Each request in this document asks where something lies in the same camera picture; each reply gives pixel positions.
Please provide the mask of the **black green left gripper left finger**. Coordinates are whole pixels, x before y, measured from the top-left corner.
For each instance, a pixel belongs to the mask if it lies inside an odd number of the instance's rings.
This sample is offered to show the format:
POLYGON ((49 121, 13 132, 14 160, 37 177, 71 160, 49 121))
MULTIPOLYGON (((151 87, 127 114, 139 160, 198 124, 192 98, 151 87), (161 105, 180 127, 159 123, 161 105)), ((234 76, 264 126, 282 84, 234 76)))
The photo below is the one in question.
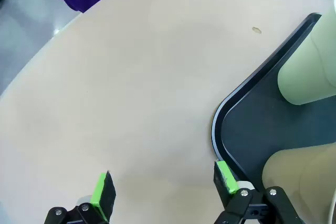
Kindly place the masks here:
POLYGON ((76 205, 67 211, 63 207, 53 207, 45 219, 46 224, 109 223, 116 191, 109 171, 101 173, 89 202, 76 205))

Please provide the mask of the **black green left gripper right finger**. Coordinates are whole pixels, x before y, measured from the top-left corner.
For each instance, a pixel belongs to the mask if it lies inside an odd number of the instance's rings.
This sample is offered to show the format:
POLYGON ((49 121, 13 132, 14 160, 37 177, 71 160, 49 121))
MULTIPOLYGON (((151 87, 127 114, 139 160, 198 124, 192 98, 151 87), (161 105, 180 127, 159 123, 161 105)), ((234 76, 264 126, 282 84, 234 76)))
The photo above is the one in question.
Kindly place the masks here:
POLYGON ((215 223, 302 223, 281 187, 257 191, 248 181, 236 181, 225 161, 214 163, 213 181, 224 207, 215 223))

